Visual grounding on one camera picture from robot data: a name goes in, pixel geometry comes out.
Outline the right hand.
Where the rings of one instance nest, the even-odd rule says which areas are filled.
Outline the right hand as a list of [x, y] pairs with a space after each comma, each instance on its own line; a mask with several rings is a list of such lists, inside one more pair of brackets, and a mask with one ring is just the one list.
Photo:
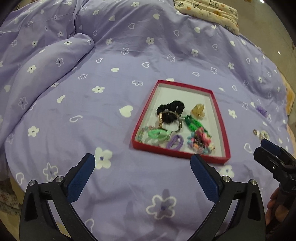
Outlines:
[[276, 204], [279, 190], [280, 188], [278, 187], [273, 192], [273, 194], [270, 197], [270, 201], [267, 204], [267, 211], [265, 214], [266, 225], [269, 225], [269, 223], [274, 219], [276, 219], [279, 222], [283, 222], [287, 214], [289, 213], [289, 210], [286, 207], [284, 207], [283, 205]]

